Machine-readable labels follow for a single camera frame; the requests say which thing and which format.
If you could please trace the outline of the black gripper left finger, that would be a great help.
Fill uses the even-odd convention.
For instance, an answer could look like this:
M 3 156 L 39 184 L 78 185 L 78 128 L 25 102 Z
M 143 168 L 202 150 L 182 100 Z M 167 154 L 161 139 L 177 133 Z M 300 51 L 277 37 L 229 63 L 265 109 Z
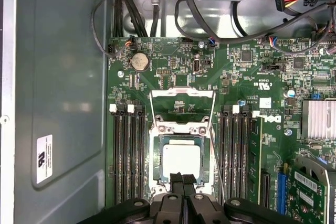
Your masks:
M 80 223 L 181 223 L 182 174 L 171 174 L 170 182 L 172 192 L 159 196 L 151 203 L 142 198 L 131 198 Z

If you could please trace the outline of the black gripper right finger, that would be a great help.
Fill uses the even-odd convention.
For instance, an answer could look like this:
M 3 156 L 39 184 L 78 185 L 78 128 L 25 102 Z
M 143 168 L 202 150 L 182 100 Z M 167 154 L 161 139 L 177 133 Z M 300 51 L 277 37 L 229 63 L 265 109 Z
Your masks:
M 299 223 L 290 217 L 241 198 L 230 198 L 223 205 L 210 195 L 197 193 L 194 175 L 183 175 L 185 196 L 196 223 Z

